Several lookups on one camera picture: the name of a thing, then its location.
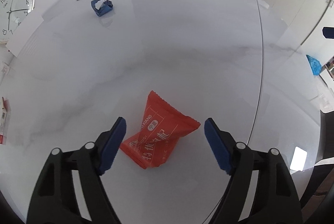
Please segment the clock face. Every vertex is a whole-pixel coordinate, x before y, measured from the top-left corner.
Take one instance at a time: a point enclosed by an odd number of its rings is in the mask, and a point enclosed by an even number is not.
[[[0,0],[0,43],[9,41],[14,31],[33,10],[35,0]]]

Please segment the blue crumpled wrapper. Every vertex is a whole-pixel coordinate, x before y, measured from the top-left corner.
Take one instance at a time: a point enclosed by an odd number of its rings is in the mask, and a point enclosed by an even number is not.
[[[103,16],[104,14],[108,13],[108,12],[111,11],[111,10],[113,9],[113,7],[114,7],[111,1],[109,1],[109,0],[105,0],[105,1],[103,2],[103,4],[101,5],[100,9],[97,9],[95,5],[96,5],[96,3],[97,3],[98,1],[101,1],[101,0],[93,0],[93,1],[91,1],[91,7],[93,8],[93,10],[95,11],[95,13],[96,13],[96,15],[97,15],[98,17],[101,17],[101,16]]]
[[[322,68],[320,62],[317,59],[315,59],[315,58],[313,58],[309,55],[306,55],[306,57],[307,57],[307,59],[310,63],[313,75],[318,76],[320,74],[320,71],[321,71],[321,68]]]

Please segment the blue gripper pad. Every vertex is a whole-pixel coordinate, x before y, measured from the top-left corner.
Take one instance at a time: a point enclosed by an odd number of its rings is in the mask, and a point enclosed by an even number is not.
[[[97,168],[98,174],[103,175],[111,168],[117,151],[126,133],[126,121],[119,117],[108,132],[103,132],[97,138],[95,145],[100,156],[100,165]]]
[[[235,145],[233,137],[228,132],[221,131],[211,118],[205,121],[204,134],[220,169],[231,175],[233,170],[232,154]]]

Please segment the red snack package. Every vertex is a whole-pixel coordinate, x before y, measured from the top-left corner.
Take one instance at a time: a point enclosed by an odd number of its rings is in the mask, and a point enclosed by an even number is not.
[[[158,167],[167,161],[179,138],[200,125],[151,91],[140,132],[125,140],[120,148],[140,167]]]

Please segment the dark blue object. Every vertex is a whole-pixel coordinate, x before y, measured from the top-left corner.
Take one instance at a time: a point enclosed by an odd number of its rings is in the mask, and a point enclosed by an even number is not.
[[[101,1],[101,0],[91,1],[91,7],[93,8],[93,10],[95,11],[98,17],[103,16],[104,14],[108,13],[109,11],[113,9],[113,4],[109,0],[105,0],[103,4],[101,5],[100,9],[97,9],[95,5],[98,1]]]
[[[96,140],[95,145],[98,147],[100,157],[100,165],[97,172],[100,176],[111,168],[125,133],[126,121],[124,118],[119,117],[111,130],[101,133]]]
[[[325,38],[334,38],[334,28],[333,27],[323,27],[322,34]]]
[[[232,152],[228,144],[224,144],[220,137],[222,131],[214,124],[212,119],[207,119],[204,124],[204,134],[209,142],[211,150],[216,157],[220,169],[231,175],[233,166],[231,164]]]
[[[313,58],[309,55],[306,55],[306,57],[307,57],[307,59],[310,63],[313,75],[318,76],[320,74],[321,68],[322,68],[320,62],[317,59],[315,59],[315,58]]]

